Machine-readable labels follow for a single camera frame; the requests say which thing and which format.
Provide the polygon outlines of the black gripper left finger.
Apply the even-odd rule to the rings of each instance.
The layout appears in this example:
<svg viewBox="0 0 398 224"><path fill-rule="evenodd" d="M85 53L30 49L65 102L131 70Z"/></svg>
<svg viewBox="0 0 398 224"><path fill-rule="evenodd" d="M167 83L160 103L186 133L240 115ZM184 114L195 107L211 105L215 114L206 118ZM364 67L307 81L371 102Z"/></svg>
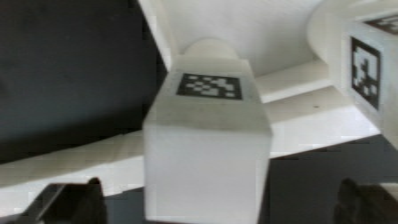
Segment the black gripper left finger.
<svg viewBox="0 0 398 224"><path fill-rule="evenodd" d="M51 183L23 211L16 224L106 224L101 181Z"/></svg>

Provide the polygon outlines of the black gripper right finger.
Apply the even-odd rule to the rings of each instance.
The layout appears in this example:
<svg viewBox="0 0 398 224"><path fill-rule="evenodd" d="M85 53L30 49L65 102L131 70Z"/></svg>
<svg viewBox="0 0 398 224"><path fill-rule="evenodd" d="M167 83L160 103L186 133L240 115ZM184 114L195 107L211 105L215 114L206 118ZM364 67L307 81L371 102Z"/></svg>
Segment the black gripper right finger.
<svg viewBox="0 0 398 224"><path fill-rule="evenodd" d="M341 181L334 224L398 224L398 183Z"/></svg>

